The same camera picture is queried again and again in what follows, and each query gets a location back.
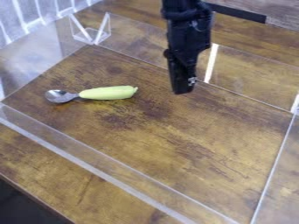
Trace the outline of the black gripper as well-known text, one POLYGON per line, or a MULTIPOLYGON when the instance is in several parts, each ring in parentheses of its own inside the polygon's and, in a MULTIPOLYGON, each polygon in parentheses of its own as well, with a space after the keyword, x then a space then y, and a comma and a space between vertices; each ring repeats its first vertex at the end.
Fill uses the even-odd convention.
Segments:
POLYGON ((199 54, 211 47, 211 11, 163 12, 167 20, 169 71, 177 95, 194 90, 199 54))

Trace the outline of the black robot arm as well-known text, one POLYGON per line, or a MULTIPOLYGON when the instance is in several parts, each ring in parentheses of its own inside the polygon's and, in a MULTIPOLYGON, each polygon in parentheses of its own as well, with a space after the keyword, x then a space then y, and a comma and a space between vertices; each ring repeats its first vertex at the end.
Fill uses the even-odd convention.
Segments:
POLYGON ((163 0, 167 22, 167 58, 173 91, 177 95, 194 90, 201 53, 211 48, 214 14, 202 0, 163 0))

